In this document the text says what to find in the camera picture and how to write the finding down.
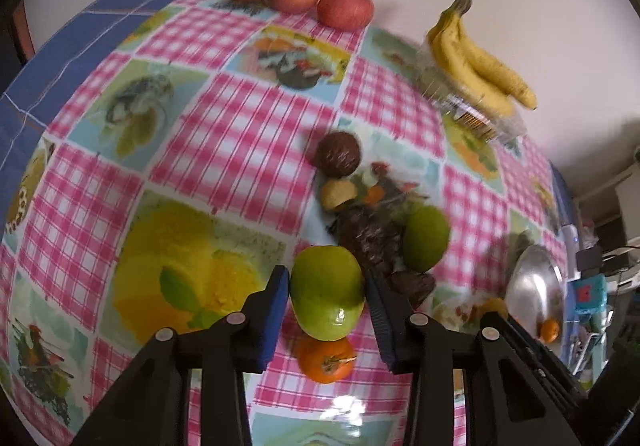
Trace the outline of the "orange tangerine in bowl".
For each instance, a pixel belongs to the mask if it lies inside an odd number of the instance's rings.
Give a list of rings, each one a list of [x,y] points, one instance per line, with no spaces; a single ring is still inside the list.
[[[544,344],[551,344],[558,340],[561,326],[554,318],[548,318],[538,325],[538,339]]]

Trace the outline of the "teal toy box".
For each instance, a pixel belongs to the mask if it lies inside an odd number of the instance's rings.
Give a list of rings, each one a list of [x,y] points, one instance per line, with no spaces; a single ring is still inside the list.
[[[606,280],[602,273],[574,280],[570,286],[574,293],[577,316],[592,316],[605,310],[608,291],[606,291]]]

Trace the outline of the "yellow banana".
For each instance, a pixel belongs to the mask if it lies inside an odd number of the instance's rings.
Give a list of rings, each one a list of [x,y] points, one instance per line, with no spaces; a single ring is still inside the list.
[[[518,100],[526,109],[536,110],[536,94],[525,80],[497,57],[478,47],[466,32],[462,20],[459,20],[458,30],[462,52],[474,71],[486,82],[495,85],[503,94]]]
[[[460,20],[457,8],[450,6],[440,14],[434,28],[428,31],[426,40],[434,60],[473,108],[488,117],[510,117],[515,112],[511,100],[495,85],[480,77],[463,54]]]

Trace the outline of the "green apple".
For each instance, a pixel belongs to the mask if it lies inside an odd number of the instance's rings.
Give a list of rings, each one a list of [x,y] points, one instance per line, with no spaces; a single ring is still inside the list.
[[[450,224],[437,207],[420,205],[407,218],[402,235],[402,257],[416,273],[427,273],[448,249]]]
[[[291,270],[290,298],[299,327],[334,342],[356,327],[364,306],[364,279],[356,257],[337,245],[299,252]]]

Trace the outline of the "lower yellow banana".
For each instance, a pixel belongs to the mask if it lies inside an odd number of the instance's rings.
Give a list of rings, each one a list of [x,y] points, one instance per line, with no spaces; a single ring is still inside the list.
[[[511,100],[495,85],[480,77],[463,54],[460,20],[457,8],[450,6],[440,14],[434,28],[428,31],[426,40],[434,60],[473,108],[488,117],[510,117],[515,112]]]

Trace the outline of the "round steel bowl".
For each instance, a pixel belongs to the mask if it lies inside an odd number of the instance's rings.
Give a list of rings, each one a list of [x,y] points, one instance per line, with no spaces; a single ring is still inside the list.
[[[558,340],[549,346],[558,352],[564,323],[565,285],[555,259],[545,247],[530,245],[515,263],[504,302],[509,314],[534,339],[538,339],[538,325],[554,318],[561,326]]]

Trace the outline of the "clear plastic clamshell container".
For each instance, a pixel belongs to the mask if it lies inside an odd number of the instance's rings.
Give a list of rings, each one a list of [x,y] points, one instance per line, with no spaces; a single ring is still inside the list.
[[[493,117],[473,106],[470,94],[439,68],[427,40],[416,52],[413,66],[416,90],[440,113],[450,115],[478,139],[510,143],[526,135],[526,127],[518,111],[510,117]]]

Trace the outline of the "wooden chair frame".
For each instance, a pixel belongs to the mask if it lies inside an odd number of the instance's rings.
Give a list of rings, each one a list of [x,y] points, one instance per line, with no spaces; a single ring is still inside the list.
[[[10,16],[9,32],[17,58],[21,61],[21,65],[25,65],[35,56],[36,50],[28,25],[25,3],[22,0]]]

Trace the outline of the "upper yellow banana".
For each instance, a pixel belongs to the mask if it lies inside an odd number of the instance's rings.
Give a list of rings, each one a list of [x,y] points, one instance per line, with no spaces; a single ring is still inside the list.
[[[495,85],[503,94],[518,100],[526,109],[536,110],[536,94],[525,80],[497,57],[478,47],[466,32],[462,20],[459,20],[458,30],[462,52],[474,71],[486,82]]]

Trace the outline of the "small yellow-brown round fruit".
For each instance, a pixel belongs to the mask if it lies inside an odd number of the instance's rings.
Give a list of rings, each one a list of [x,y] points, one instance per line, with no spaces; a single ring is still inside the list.
[[[321,188],[320,204],[327,212],[337,211],[358,197],[357,187],[348,179],[330,179]]]

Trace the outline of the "large red apple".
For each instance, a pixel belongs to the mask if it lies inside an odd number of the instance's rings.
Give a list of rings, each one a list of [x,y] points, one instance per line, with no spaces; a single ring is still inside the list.
[[[373,16],[372,0],[319,0],[317,4],[318,21],[344,32],[365,28]]]

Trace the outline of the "orange tangerine on table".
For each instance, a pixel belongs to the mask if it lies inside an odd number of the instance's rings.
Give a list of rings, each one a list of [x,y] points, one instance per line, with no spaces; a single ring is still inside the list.
[[[304,376],[320,384],[331,384],[352,373],[357,354],[346,338],[319,341],[304,334],[295,346],[295,357]]]

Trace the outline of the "long dark wrinkled avocado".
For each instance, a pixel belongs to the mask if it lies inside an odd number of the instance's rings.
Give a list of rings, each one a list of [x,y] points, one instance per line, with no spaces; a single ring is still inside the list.
[[[366,273],[388,277],[396,270],[400,226],[373,207],[348,207],[336,215],[326,230],[338,245],[356,257]]]

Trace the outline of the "dark avocado lower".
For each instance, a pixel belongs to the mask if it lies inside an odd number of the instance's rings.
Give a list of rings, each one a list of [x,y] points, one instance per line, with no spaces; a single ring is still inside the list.
[[[395,271],[387,282],[392,290],[408,299],[413,309],[418,309],[436,287],[436,279],[431,273],[411,270]]]

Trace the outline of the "round dark avocado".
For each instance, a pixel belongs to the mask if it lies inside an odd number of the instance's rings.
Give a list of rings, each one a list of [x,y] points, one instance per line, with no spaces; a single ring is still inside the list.
[[[314,152],[314,165],[329,178],[352,175],[361,162],[360,143],[349,132],[325,135]]]

